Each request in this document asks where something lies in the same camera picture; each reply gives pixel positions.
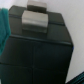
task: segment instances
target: black furniture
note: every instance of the black furniture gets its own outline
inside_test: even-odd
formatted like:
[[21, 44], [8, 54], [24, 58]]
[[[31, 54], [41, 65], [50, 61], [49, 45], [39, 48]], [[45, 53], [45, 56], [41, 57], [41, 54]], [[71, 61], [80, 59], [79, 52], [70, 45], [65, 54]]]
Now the black furniture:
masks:
[[47, 12], [48, 33], [36, 33], [22, 30], [25, 9], [9, 11], [11, 36], [0, 57], [2, 84], [64, 84], [73, 43], [61, 14]]

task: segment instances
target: white wall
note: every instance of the white wall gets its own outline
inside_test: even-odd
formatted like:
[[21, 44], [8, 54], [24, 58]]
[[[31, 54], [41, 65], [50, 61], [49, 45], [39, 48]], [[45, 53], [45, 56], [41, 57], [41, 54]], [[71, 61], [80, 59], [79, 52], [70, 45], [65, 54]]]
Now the white wall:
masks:
[[[0, 0], [0, 6], [3, 6], [3, 1], [9, 2], [8, 7], [11, 7], [12, 4], [26, 7], [27, 4], [27, 0]], [[46, 2], [48, 11], [62, 13], [64, 17], [74, 43], [74, 52], [67, 76], [67, 81], [69, 81], [84, 71], [84, 0], [37, 1]]]

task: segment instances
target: cabinet top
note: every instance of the cabinet top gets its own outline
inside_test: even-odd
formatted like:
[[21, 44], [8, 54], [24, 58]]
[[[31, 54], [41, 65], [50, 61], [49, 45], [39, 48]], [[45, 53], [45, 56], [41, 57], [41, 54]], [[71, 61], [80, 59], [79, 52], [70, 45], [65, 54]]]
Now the cabinet top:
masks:
[[49, 22], [52, 22], [52, 23], [49, 23], [48, 32], [46, 34], [28, 31], [28, 30], [22, 30], [21, 15], [25, 9], [26, 8], [23, 8], [23, 7], [13, 6], [9, 10], [9, 23], [11, 28], [11, 37], [73, 46], [69, 32], [67, 28], [63, 25], [64, 24], [64, 22], [62, 21], [63, 18], [61, 18], [60, 16], [61, 14], [59, 13], [48, 12], [49, 18], [53, 16], [56, 18], [57, 15], [59, 16], [59, 18], [58, 20], [56, 19], [56, 21], [52, 18], [49, 19]]

